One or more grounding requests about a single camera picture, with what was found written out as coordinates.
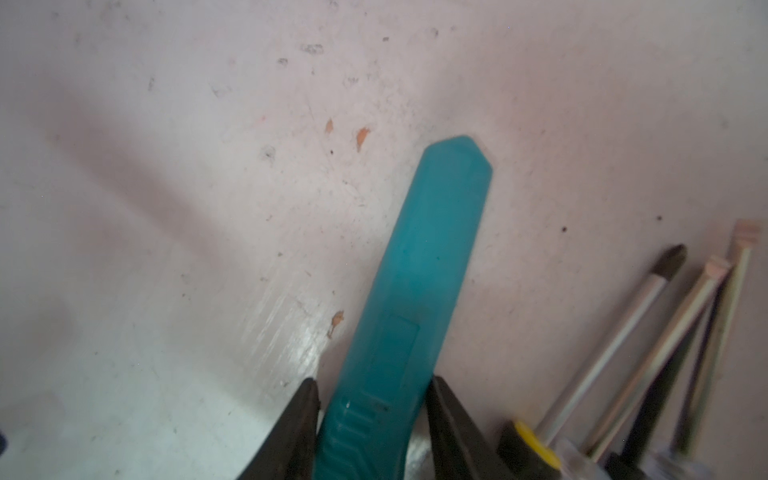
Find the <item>black shaft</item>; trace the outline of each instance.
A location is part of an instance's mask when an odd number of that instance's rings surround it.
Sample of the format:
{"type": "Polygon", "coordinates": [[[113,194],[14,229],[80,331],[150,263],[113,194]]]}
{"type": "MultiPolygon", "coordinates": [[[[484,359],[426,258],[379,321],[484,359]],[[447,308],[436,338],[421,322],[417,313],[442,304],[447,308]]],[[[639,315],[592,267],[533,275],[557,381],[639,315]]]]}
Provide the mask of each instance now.
{"type": "Polygon", "coordinates": [[[632,430],[624,443],[624,450],[621,452],[621,460],[624,461],[624,464],[637,466],[643,458],[650,437],[656,428],[656,423],[662,410],[664,410],[664,404],[672,390],[672,385],[674,385],[675,377],[683,366],[690,344],[696,336],[696,327],[700,321],[701,317],[694,322],[685,337],[677,344],[677,348],[667,360],[664,368],[656,376],[654,382],[650,384],[640,411],[637,413],[637,418],[632,425],[632,430]]]}

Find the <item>pointed tip of teal tool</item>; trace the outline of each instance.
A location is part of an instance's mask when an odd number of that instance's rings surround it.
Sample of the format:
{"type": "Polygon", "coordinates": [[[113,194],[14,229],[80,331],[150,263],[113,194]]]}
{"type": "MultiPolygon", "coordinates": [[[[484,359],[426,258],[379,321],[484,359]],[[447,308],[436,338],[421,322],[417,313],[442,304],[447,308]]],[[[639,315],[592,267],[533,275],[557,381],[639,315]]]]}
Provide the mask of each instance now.
{"type": "Polygon", "coordinates": [[[400,480],[492,169],[470,137],[424,150],[320,428],[314,480],[400,480]]]}

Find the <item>white tabletop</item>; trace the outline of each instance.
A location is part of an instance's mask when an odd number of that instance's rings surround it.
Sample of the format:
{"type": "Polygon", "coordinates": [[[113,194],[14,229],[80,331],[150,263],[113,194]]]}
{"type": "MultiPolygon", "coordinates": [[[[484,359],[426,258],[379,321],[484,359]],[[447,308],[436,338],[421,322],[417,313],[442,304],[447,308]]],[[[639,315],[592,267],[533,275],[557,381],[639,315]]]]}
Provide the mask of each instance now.
{"type": "MultiPolygon", "coordinates": [[[[457,134],[494,177],[436,370],[493,445],[690,248],[580,441],[768,212],[766,24],[748,0],[4,1],[0,478],[237,476],[302,378],[327,402],[419,157],[457,134]]],[[[763,248],[697,450],[721,478],[768,475],[767,287],[763,248]]]]}

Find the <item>screwdriver tip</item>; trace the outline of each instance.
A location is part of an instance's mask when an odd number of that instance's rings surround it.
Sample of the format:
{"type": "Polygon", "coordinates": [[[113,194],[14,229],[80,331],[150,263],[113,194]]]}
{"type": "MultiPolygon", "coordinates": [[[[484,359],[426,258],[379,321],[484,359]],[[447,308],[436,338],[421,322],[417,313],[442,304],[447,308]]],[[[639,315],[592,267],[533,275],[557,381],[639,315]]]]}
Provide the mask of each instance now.
{"type": "Polygon", "coordinates": [[[667,279],[667,282],[672,280],[672,277],[680,270],[685,263],[685,259],[688,256],[688,249],[682,243],[676,245],[661,256],[659,261],[656,262],[654,268],[650,271],[658,276],[662,276],[667,279]]]}

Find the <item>teal plastic handle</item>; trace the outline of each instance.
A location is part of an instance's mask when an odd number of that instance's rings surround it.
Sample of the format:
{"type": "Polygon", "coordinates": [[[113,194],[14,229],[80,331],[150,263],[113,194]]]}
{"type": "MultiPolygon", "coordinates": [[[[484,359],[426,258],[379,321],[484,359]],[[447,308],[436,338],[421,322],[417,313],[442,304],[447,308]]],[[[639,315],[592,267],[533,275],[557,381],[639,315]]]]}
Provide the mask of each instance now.
{"type": "Polygon", "coordinates": [[[424,151],[320,428],[314,480],[403,477],[491,175],[469,137],[424,151]]]}

